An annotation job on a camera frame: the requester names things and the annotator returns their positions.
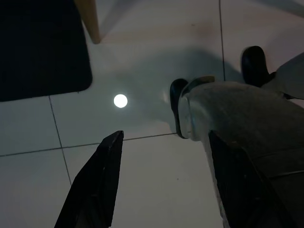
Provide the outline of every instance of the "light spot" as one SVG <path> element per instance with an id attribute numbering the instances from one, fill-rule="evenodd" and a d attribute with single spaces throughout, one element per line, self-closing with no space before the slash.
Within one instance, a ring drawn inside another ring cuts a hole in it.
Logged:
<path id="1" fill-rule="evenodd" d="M 119 108 L 123 108 L 128 104 L 128 99 L 123 94 L 118 94 L 114 97 L 114 105 Z"/>

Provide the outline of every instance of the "tile grout line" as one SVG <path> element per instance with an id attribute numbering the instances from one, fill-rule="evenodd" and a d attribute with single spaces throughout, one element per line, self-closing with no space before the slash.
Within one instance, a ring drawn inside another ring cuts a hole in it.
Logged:
<path id="1" fill-rule="evenodd" d="M 52 105 L 52 101 L 51 101 L 51 97 L 50 96 L 48 96 L 48 100 L 49 100 L 49 104 L 51 105 L 51 110 L 52 110 L 53 119 L 54 119 L 56 131 L 57 131 L 57 136 L 58 136 L 58 139 L 59 139 L 59 144 L 60 144 L 63 160 L 65 161 L 65 165 L 66 165 L 66 171 L 67 171 L 68 180 L 70 181 L 70 185 L 72 186 L 71 177 L 70 177 L 70 173 L 68 172 L 67 163 L 66 163 L 67 161 L 66 161 L 65 153 L 63 152 L 62 143 L 61 143 L 61 139 L 60 139 L 60 136 L 59 136 L 57 122 L 56 122 L 56 118 L 55 118 L 55 114 L 54 114 L 54 110 L 53 110 L 53 105 Z"/>
<path id="2" fill-rule="evenodd" d="M 219 3 L 218 9 L 219 9 L 220 38 L 222 43 L 222 61 L 223 61 L 223 71 L 224 71 L 223 73 L 224 73 L 224 81 L 226 81 L 221 0 L 218 0 L 218 3 Z"/>
<path id="3" fill-rule="evenodd" d="M 130 140 L 135 140 L 135 139 L 146 139 L 146 138 L 153 138 L 153 137 L 158 137 L 158 136 L 166 136 L 166 135 L 174 135 L 174 134 L 176 134 L 176 133 L 157 134 L 157 135 L 150 135 L 150 136 L 144 136 L 144 137 L 138 137 L 138 138 L 125 139 L 124 141 L 130 141 Z M 61 146 L 61 147 L 54 147 L 54 148 L 36 150 L 36 151 L 27 151 L 27 152 L 4 154 L 4 155 L 0 155 L 0 157 L 21 155 L 21 154 L 27 154 L 27 153 L 53 151 L 53 150 L 60 150 L 60 149 L 69 149 L 69 148 L 82 147 L 82 146 L 92 146 L 92 145 L 99 145 L 99 144 L 100 144 L 100 142 L 99 143 L 95 142 L 95 143 L 89 143 L 89 144 L 75 145 L 75 146 L 64 146 L 64 147 Z"/>

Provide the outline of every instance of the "black object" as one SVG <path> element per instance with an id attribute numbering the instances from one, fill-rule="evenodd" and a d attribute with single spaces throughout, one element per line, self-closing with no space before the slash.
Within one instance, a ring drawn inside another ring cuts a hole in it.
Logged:
<path id="1" fill-rule="evenodd" d="M 236 142 L 227 142 L 211 131 L 218 191 L 231 228 L 296 228 L 270 181 L 254 166 Z"/>
<path id="2" fill-rule="evenodd" d="M 185 139 L 185 138 L 181 134 L 178 105 L 179 105 L 180 95 L 187 84 L 188 84 L 188 82 L 185 79 L 180 78 L 180 79 L 176 79 L 175 81 L 173 81 L 170 86 L 170 104 L 171 104 L 171 109 L 174 114 L 176 133 L 182 139 Z"/>
<path id="3" fill-rule="evenodd" d="M 73 0 L 2 0 L 0 101 L 87 89 L 92 73 Z"/>
<path id="4" fill-rule="evenodd" d="M 261 87 L 270 82 L 275 72 L 269 74 L 265 54 L 259 46 L 248 47 L 242 54 L 241 67 L 246 84 Z"/>
<path id="5" fill-rule="evenodd" d="M 55 228 L 111 226 L 118 188 L 124 133 L 103 139 L 77 174 Z"/>

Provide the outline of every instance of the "shoe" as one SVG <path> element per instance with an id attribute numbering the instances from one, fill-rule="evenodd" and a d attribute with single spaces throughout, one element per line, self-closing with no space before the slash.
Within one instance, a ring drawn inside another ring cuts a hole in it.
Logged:
<path id="1" fill-rule="evenodd" d="M 186 87 L 187 84 L 188 82 L 185 79 L 180 78 L 172 82 L 170 86 L 170 104 L 174 114 L 176 133 L 182 139 L 185 139 L 185 137 L 183 137 L 181 134 L 178 105 L 179 105 L 181 92 Z"/>
<path id="2" fill-rule="evenodd" d="M 241 67 L 246 84 L 256 87 L 270 82 L 276 75 L 269 74 L 264 51 L 259 46 L 248 47 L 243 52 Z"/>

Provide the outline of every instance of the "person's leg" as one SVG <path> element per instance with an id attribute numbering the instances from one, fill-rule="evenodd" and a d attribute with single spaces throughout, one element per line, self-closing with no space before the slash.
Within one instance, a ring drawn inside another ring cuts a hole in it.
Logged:
<path id="1" fill-rule="evenodd" d="M 183 91 L 178 105 L 180 132 L 184 138 L 202 141 L 215 183 L 208 137 L 211 130 L 238 142 L 268 178 L 304 171 L 304 109 L 275 93 L 235 82 L 186 86 Z M 301 225 L 303 177 L 291 175 L 272 182 Z M 287 182 L 294 187 L 288 188 Z"/>
<path id="2" fill-rule="evenodd" d="M 304 99 L 304 53 L 280 66 L 274 81 L 279 91 L 288 94 L 291 98 Z"/>

